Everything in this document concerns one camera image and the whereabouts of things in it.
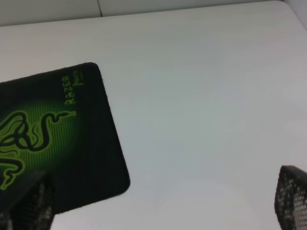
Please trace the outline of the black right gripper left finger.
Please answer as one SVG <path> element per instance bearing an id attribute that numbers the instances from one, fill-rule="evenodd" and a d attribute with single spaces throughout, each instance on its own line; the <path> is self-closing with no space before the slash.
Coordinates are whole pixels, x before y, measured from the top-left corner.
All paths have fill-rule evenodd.
<path id="1" fill-rule="evenodd" d="M 54 216 L 54 185 L 44 171 L 0 196 L 2 230 L 49 230 Z"/>

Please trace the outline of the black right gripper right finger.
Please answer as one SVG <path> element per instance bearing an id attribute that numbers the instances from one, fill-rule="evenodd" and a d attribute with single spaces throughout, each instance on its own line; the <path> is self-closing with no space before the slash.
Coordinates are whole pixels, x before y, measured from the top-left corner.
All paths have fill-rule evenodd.
<path id="1" fill-rule="evenodd" d="M 307 230 L 307 173 L 295 166 L 280 168 L 274 210 L 281 229 Z"/>

